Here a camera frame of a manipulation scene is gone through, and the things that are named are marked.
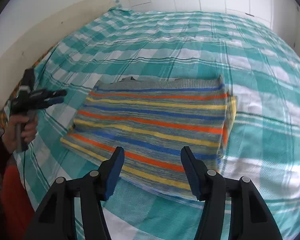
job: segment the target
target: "black cable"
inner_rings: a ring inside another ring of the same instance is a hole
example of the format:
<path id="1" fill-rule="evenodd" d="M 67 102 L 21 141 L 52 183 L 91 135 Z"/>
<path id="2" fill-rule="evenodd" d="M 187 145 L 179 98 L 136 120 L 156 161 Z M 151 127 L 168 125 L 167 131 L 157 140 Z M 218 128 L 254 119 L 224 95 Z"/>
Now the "black cable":
<path id="1" fill-rule="evenodd" d="M 27 188 L 26 188 L 26 180 L 25 180 L 25 165 L 26 165 L 26 151 L 23 152 L 23 185 L 25 186 L 25 190 L 28 195 Z"/>

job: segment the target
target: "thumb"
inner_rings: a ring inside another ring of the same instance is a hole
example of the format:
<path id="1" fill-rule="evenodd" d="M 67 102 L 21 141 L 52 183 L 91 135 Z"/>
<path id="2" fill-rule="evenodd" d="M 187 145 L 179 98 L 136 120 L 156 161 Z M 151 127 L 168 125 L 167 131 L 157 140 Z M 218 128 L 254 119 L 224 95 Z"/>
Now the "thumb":
<path id="1" fill-rule="evenodd" d="M 15 126 L 17 123 L 21 122 L 21 123 L 26 123 L 29 121 L 29 117 L 28 116 L 24 116 L 24 115 L 12 115 L 9 118 L 9 124 Z"/>

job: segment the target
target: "mattress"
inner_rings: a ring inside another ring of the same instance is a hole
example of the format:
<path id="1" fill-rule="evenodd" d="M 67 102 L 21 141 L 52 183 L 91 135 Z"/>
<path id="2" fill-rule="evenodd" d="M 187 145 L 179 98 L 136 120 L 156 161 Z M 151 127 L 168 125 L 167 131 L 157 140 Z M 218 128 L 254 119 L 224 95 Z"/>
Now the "mattress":
<path id="1" fill-rule="evenodd" d="M 68 94 L 63 104 L 38 113 L 38 134 L 25 157 L 14 154 L 34 209 L 57 177 L 75 179 L 98 168 L 60 142 L 98 80 L 221 75 L 237 98 L 237 115 L 220 173 L 251 178 L 283 238 L 300 231 L 300 58 L 261 23 L 221 13 L 111 8 L 60 41 L 35 67 L 35 75 L 36 89 Z M 203 204 L 123 178 L 102 203 L 112 239 L 167 240 L 193 239 Z M 84 239 L 78 199 L 75 210 L 77 236 Z M 222 239 L 228 238 L 230 210 L 229 199 Z"/>

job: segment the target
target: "folded striped sweater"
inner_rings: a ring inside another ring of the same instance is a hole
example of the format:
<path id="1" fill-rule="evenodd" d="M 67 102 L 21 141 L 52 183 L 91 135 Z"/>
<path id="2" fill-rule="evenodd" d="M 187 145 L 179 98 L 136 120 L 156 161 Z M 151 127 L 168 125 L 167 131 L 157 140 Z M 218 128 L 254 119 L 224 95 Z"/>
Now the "folded striped sweater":
<path id="1" fill-rule="evenodd" d="M 236 100 L 215 80 L 97 82 L 61 138 L 99 165 L 125 150 L 121 177 L 144 189 L 193 198 L 180 160 L 189 146 L 210 169 L 226 148 Z"/>

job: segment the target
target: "human hand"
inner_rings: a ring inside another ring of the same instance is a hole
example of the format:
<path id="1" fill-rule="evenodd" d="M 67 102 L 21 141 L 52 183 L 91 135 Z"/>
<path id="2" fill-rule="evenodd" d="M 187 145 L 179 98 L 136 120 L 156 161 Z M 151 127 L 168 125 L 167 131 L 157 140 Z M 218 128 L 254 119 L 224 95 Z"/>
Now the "human hand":
<path id="1" fill-rule="evenodd" d="M 23 115 L 12 115 L 9 118 L 8 126 L 2 135 L 2 142 L 6 147 L 9 153 L 13 153 L 17 148 L 17 141 L 16 141 L 16 124 L 17 123 L 27 123 L 29 121 L 28 116 Z M 28 123 L 25 126 L 25 129 L 21 133 L 21 137 L 25 139 L 26 143 L 30 143 L 34 140 L 35 135 L 37 133 L 36 127 L 38 125 L 38 116 L 34 118 L 31 123 Z"/>

